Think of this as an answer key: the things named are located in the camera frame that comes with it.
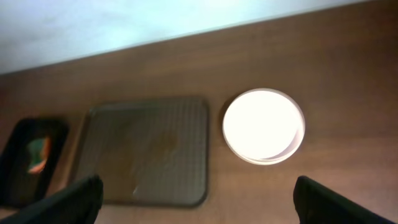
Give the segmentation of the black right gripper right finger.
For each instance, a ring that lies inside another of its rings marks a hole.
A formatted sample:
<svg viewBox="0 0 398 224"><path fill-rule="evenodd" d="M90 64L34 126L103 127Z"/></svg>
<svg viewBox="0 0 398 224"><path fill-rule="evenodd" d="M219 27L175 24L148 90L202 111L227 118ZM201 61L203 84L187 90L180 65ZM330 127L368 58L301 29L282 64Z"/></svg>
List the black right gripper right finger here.
<svg viewBox="0 0 398 224"><path fill-rule="evenodd" d="M293 201L300 224L394 224L304 175L297 178Z"/></svg>

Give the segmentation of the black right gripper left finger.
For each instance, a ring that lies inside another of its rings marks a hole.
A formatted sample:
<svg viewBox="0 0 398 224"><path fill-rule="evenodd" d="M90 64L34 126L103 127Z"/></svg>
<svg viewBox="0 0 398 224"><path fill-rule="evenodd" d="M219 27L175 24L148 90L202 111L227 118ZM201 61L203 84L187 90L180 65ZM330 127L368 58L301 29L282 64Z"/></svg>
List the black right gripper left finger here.
<svg viewBox="0 0 398 224"><path fill-rule="evenodd" d="M103 204L103 181L92 175L1 220L1 224L94 224Z"/></svg>

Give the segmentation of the orange and green sponge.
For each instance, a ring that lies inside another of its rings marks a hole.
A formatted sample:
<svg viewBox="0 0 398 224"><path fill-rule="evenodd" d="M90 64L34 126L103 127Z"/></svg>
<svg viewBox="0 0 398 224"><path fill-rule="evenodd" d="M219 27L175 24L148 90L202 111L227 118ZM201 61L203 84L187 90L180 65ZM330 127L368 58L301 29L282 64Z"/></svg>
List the orange and green sponge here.
<svg viewBox="0 0 398 224"><path fill-rule="evenodd" d="M51 140L49 137L34 139L27 145L30 154L28 173L39 174L45 168L50 155Z"/></svg>

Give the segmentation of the white plate with sauce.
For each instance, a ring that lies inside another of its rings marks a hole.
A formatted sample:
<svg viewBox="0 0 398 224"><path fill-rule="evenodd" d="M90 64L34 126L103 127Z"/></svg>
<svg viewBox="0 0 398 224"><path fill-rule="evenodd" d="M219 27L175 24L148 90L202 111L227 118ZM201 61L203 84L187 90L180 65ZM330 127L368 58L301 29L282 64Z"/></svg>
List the white plate with sauce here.
<svg viewBox="0 0 398 224"><path fill-rule="evenodd" d="M221 127L226 144L240 159L270 166L299 149L305 136L305 117L289 95L256 88L229 104Z"/></svg>

